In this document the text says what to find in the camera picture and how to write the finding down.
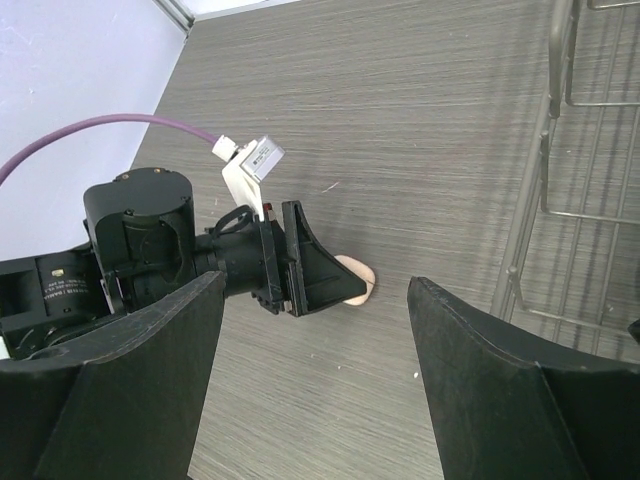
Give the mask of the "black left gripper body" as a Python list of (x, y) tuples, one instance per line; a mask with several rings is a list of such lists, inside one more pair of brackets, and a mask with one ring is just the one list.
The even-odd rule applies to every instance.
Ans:
[(278, 223), (271, 204), (263, 205), (263, 219), (257, 222), (261, 242), (264, 280), (257, 301), (272, 314), (305, 314), (301, 247), (296, 214), (301, 202), (282, 203), (284, 226)]

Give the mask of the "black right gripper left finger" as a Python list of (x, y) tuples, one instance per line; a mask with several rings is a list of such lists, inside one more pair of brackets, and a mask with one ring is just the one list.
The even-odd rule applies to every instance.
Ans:
[(1, 364), (5, 479), (184, 479), (221, 331), (209, 272), (36, 359)]

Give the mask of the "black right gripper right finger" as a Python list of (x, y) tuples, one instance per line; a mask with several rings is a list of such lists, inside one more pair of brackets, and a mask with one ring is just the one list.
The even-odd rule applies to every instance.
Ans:
[(639, 368), (531, 334), (425, 277), (409, 317), (448, 479), (635, 479)]

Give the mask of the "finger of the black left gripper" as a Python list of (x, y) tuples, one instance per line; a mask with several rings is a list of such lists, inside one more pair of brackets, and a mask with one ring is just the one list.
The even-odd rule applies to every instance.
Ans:
[(311, 230), (303, 207), (298, 209), (305, 315), (343, 303), (363, 291), (360, 281), (342, 266)]

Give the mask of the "beige earbud charging case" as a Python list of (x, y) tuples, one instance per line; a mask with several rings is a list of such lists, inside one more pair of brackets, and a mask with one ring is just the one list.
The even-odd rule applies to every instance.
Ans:
[(336, 255), (335, 259), (360, 281), (363, 289), (361, 293), (344, 300), (343, 303), (353, 307), (367, 303), (377, 282), (374, 270), (362, 261), (347, 255)]

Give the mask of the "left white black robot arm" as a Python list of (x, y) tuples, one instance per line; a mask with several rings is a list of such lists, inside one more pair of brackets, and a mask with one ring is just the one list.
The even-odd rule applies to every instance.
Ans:
[(83, 197), (88, 241), (1, 265), (1, 354), (26, 359), (161, 300), (208, 272), (226, 296), (301, 317), (366, 300), (375, 279), (330, 254), (297, 201), (240, 205), (198, 233), (193, 188), (163, 168), (125, 172)]

